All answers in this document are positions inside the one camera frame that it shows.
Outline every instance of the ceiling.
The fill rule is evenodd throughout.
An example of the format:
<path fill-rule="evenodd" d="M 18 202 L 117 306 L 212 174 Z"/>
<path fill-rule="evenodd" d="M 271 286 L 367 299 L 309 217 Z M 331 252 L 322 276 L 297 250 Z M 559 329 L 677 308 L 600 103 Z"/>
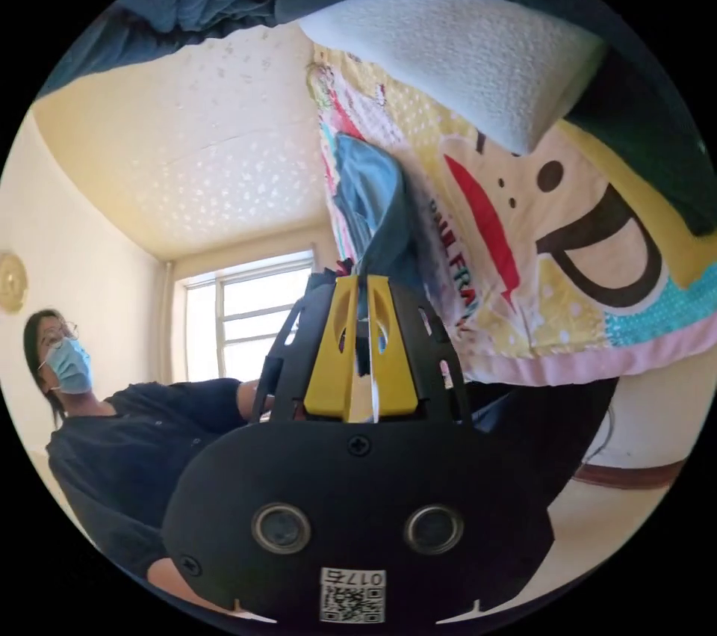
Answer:
<path fill-rule="evenodd" d="M 327 219 L 311 42 L 238 31 L 82 78 L 34 114 L 59 165 L 162 260 Z"/>

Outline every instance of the face mask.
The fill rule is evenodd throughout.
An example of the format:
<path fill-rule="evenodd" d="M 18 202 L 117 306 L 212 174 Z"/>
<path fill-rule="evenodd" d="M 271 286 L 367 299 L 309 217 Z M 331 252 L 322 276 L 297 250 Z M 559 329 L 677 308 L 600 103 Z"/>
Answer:
<path fill-rule="evenodd" d="M 90 355 L 76 339 L 64 338 L 58 348 L 48 352 L 45 364 L 60 381 L 58 391 L 81 395 L 92 389 Z"/>

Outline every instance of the woman's hand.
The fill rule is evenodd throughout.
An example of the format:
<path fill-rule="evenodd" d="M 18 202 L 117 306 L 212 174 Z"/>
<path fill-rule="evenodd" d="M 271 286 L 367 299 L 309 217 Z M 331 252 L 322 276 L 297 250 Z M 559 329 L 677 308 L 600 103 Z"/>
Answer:
<path fill-rule="evenodd" d="M 169 558 L 160 559 L 150 566 L 147 570 L 147 581 L 152 586 L 166 591 L 177 599 L 182 599 L 190 604 L 196 604 L 197 606 L 202 606 L 212 611 L 219 611 L 221 614 L 226 614 L 227 616 L 243 616 L 247 613 L 239 606 L 238 602 L 235 603 L 233 611 L 227 611 L 225 608 L 220 608 L 206 599 L 203 599 L 201 596 L 197 596 L 184 580 L 184 577 L 174 565 L 174 562 Z"/>

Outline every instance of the screw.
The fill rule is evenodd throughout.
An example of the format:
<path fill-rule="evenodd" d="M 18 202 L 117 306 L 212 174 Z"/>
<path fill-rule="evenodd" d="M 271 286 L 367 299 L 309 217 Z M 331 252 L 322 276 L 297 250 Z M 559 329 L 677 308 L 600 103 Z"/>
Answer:
<path fill-rule="evenodd" d="M 357 434 L 349 439 L 348 447 L 354 457 L 365 457 L 371 451 L 371 442 L 368 437 Z"/>
<path fill-rule="evenodd" d="M 179 563 L 181 564 L 181 567 L 184 569 L 184 571 L 189 574 L 189 576 L 202 575 L 202 568 L 199 565 L 199 562 L 194 557 L 182 556 L 179 560 Z"/>

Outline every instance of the window pane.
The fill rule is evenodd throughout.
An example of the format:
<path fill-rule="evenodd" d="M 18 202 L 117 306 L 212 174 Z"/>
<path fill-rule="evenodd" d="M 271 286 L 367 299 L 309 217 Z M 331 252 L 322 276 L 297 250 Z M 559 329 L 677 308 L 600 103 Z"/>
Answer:
<path fill-rule="evenodd" d="M 214 285 L 187 290 L 187 379 L 190 382 L 219 377 L 216 300 Z"/>
<path fill-rule="evenodd" d="M 224 370 L 227 377 L 241 382 L 257 380 L 264 369 L 264 358 L 269 353 L 273 339 L 258 339 L 255 342 L 239 342 L 224 347 Z"/>
<path fill-rule="evenodd" d="M 224 323 L 224 339 L 245 339 L 262 335 L 276 335 L 290 315 L 289 309 L 282 312 L 271 312 L 269 315 L 245 317 Z"/>
<path fill-rule="evenodd" d="M 310 275 L 311 268 L 304 268 L 224 285 L 224 314 L 293 305 L 303 297 Z"/>

